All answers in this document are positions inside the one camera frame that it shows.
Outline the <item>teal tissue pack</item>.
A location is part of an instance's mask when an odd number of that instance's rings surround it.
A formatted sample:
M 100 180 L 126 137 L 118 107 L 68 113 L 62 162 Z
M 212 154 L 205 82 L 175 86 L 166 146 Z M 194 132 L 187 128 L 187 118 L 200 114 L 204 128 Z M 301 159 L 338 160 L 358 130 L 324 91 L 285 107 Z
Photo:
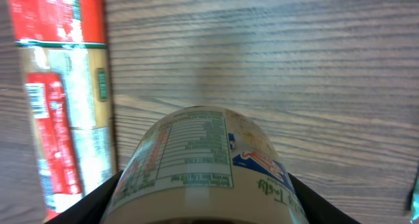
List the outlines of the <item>teal tissue pack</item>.
M 412 201 L 410 205 L 410 223 L 418 221 L 419 217 L 419 177 L 416 176 L 414 188 L 412 190 Z

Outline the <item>orange spaghetti package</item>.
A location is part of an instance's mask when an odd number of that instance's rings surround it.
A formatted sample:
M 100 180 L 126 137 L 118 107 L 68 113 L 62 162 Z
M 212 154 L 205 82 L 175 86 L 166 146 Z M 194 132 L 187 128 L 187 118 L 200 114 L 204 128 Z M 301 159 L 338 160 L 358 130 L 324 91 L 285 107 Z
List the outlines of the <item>orange spaghetti package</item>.
M 103 0 L 8 0 L 53 219 L 116 172 Z

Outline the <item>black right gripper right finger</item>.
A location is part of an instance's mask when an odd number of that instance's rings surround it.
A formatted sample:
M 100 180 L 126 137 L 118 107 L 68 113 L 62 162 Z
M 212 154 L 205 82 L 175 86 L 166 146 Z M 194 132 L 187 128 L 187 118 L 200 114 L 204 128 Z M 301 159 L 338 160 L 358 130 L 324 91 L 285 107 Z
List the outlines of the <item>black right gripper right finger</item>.
M 360 224 L 288 173 L 310 224 Z

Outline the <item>green lid jar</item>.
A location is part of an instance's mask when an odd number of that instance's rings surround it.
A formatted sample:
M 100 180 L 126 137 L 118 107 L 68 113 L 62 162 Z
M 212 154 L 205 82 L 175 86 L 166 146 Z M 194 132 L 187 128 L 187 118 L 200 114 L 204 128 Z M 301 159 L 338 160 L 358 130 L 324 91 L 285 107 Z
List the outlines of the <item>green lid jar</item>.
M 263 130 L 214 106 L 167 115 L 143 136 L 102 223 L 306 223 Z

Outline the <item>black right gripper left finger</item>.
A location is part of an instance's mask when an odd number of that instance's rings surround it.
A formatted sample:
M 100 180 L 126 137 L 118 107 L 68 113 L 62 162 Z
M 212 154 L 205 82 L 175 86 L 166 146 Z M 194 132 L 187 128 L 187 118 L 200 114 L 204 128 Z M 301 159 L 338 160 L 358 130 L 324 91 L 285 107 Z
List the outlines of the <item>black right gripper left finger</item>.
M 98 224 L 122 175 L 117 172 L 105 183 L 93 190 L 65 212 L 46 224 Z

